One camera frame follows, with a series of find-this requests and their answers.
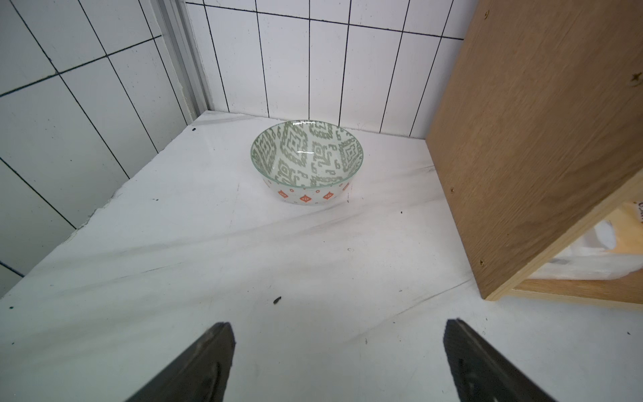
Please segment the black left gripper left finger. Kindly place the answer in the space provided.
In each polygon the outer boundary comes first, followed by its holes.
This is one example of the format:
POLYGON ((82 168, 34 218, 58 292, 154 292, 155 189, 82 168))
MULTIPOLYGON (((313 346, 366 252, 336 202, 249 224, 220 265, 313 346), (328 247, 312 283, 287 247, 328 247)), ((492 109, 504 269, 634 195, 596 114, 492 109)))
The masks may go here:
POLYGON ((130 401, 221 401, 234 358, 230 323, 216 323, 130 401))

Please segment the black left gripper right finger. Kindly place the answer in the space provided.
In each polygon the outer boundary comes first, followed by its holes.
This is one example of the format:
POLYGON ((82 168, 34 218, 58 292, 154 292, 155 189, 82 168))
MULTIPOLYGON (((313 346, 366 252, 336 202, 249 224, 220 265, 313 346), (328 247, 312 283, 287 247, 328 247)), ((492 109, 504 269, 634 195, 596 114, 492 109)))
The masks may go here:
POLYGON ((446 322, 443 345, 461 401, 554 399, 460 318, 446 322))

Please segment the white green tissue pack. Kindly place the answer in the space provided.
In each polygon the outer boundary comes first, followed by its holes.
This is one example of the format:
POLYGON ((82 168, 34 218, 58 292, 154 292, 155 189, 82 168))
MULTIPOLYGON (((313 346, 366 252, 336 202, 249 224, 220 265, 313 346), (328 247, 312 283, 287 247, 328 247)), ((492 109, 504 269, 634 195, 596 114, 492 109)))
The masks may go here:
POLYGON ((606 281, 642 268, 642 255, 618 252, 616 227, 599 222, 557 256, 534 271, 533 280, 606 281))

